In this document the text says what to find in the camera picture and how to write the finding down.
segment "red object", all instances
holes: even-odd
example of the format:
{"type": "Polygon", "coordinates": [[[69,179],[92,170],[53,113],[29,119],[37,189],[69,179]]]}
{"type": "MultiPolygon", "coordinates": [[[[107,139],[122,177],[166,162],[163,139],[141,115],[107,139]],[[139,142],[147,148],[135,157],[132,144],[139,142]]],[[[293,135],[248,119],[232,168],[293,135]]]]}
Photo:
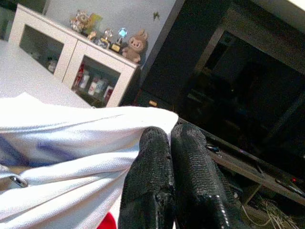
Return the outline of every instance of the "red object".
{"type": "Polygon", "coordinates": [[[82,63],[78,72],[77,72],[73,87],[77,87],[79,85],[83,74],[84,74],[84,64],[82,63]]]}
{"type": "Polygon", "coordinates": [[[115,220],[112,214],[107,213],[101,224],[97,227],[97,229],[116,229],[115,220]]]}
{"type": "Polygon", "coordinates": [[[106,96],[104,97],[104,102],[106,104],[108,103],[112,92],[113,92],[113,88],[111,88],[111,87],[109,87],[108,90],[106,90],[106,92],[105,92],[106,96]]]}

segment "can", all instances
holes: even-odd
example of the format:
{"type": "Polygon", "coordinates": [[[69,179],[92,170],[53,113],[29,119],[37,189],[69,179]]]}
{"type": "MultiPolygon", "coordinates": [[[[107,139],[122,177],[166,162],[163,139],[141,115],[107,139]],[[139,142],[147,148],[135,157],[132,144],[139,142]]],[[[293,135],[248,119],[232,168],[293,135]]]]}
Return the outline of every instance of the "can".
{"type": "Polygon", "coordinates": [[[80,88],[82,88],[82,89],[86,88],[89,78],[90,78],[90,76],[88,74],[84,74],[82,76],[82,79],[80,82],[80,88]]]}
{"type": "Polygon", "coordinates": [[[107,86],[108,86],[107,79],[98,80],[94,96],[99,99],[102,99],[107,86]]]}
{"type": "Polygon", "coordinates": [[[111,96],[112,92],[113,92],[113,87],[108,86],[108,87],[106,88],[105,94],[104,94],[104,96],[103,96],[105,104],[108,103],[108,101],[109,101],[109,99],[110,99],[110,96],[111,96]]]}
{"type": "Polygon", "coordinates": [[[88,90],[89,95],[94,95],[98,80],[99,80],[99,78],[97,78],[97,77],[95,77],[92,80],[91,85],[90,85],[89,90],[88,90]]]}

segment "white cloth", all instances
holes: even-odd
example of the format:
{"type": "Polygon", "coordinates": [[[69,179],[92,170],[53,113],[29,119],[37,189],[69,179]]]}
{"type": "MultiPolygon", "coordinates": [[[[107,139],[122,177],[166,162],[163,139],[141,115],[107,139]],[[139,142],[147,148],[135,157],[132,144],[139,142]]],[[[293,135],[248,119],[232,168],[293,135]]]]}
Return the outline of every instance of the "white cloth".
{"type": "Polygon", "coordinates": [[[0,164],[31,166],[0,192],[0,228],[94,229],[122,192],[143,130],[178,120],[157,108],[81,109],[0,99],[0,164]]]}

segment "blue stripe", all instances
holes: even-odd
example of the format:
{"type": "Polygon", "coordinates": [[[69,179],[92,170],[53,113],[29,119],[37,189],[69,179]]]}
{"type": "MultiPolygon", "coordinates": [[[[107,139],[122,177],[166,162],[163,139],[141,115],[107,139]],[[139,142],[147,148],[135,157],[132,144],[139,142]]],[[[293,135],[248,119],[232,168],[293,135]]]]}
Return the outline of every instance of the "blue stripe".
{"type": "Polygon", "coordinates": [[[0,164],[5,166],[28,166],[29,160],[18,152],[11,144],[0,135],[0,149],[3,154],[0,156],[0,164]]]}
{"type": "Polygon", "coordinates": [[[55,157],[61,159],[62,161],[71,161],[71,160],[76,159],[76,157],[74,155],[72,155],[70,152],[60,149],[56,146],[53,146],[51,143],[48,143],[48,142],[38,143],[37,148],[51,153],[52,156],[55,156],[55,157]]]}

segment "shelf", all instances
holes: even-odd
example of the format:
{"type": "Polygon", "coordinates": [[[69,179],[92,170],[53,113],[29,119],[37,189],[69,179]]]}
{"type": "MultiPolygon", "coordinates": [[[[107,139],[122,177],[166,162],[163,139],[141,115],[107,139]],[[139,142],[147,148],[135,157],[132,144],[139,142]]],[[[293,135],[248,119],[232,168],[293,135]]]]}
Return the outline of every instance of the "shelf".
{"type": "Polygon", "coordinates": [[[97,107],[97,108],[102,108],[105,107],[106,104],[103,100],[98,99],[86,92],[82,92],[80,90],[75,91],[75,93],[82,98],[83,100],[85,100],[88,104],[90,104],[91,106],[97,107]]]}
{"type": "Polygon", "coordinates": [[[20,47],[33,56],[42,66],[47,68],[48,58],[58,60],[64,44],[25,25],[20,47]]]}
{"type": "Polygon", "coordinates": [[[269,219],[267,213],[262,210],[255,209],[249,205],[244,205],[244,208],[250,217],[254,217],[254,218],[260,220],[260,222],[258,222],[258,223],[267,222],[267,220],[269,219]]]}
{"type": "Polygon", "coordinates": [[[112,87],[115,87],[120,78],[119,72],[87,56],[84,56],[82,63],[84,63],[84,69],[89,72],[91,77],[98,75],[101,78],[106,78],[112,87]]]}
{"type": "Polygon", "coordinates": [[[219,152],[219,155],[210,152],[211,158],[216,163],[305,206],[305,198],[277,184],[275,179],[267,173],[260,174],[255,167],[227,154],[223,150],[219,152]]]}
{"type": "Polygon", "coordinates": [[[258,192],[258,190],[262,187],[261,184],[251,184],[243,188],[243,196],[241,197],[241,203],[246,205],[252,199],[252,197],[258,192]]]}

